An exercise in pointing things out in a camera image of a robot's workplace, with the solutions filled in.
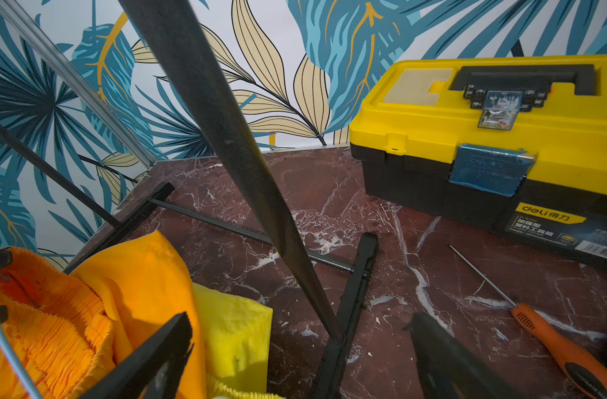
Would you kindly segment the orange shorts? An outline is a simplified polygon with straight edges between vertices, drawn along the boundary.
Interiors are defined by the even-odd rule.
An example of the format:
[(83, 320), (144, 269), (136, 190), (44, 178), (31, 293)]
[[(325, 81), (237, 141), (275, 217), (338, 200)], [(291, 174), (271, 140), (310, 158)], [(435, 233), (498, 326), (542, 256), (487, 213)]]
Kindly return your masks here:
[(0, 270), (2, 329), (45, 398), (77, 398), (177, 314), (190, 320), (192, 351), (177, 395), (207, 395), (205, 349), (189, 271), (155, 232), (105, 249), (71, 274), (12, 248)]

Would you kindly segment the blue wire hanger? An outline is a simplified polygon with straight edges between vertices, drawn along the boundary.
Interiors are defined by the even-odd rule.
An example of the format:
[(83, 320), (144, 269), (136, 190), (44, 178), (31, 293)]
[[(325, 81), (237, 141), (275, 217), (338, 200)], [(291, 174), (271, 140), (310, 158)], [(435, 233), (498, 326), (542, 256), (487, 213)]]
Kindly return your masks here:
[(32, 399), (42, 399), (42, 395), (39, 392), (39, 389), (34, 384), (33, 380), (29, 376), (28, 372), (24, 368), (22, 362), (20, 362), (19, 357), (14, 352), (13, 347), (9, 343), (9, 340), (4, 335), (4, 331), (2, 329), (2, 322), (0, 321), (0, 349), (2, 350), (4, 356), (8, 360), (10, 366), (14, 370), (15, 375), (19, 378), (19, 381), (25, 388), (27, 394)]

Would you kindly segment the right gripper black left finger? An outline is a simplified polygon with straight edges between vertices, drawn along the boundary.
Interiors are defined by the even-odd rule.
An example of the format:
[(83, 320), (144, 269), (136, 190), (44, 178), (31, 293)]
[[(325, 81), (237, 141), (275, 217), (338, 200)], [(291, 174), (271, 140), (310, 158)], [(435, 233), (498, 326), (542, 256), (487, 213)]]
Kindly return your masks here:
[(188, 315), (177, 314), (84, 398), (174, 398), (193, 345)]

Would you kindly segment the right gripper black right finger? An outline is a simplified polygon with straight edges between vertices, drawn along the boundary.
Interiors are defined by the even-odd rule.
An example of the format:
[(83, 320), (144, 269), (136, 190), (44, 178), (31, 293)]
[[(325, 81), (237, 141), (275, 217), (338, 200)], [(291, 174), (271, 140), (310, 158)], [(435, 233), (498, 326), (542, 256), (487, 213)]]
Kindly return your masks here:
[(433, 317), (417, 313), (408, 325), (425, 398), (522, 398)]

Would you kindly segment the yellow shorts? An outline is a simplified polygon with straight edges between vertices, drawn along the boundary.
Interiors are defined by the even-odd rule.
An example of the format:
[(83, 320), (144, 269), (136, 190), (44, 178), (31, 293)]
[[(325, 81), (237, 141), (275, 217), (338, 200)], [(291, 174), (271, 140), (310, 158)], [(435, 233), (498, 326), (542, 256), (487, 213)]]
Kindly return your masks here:
[(267, 392), (273, 309), (193, 285), (209, 398), (275, 398)]

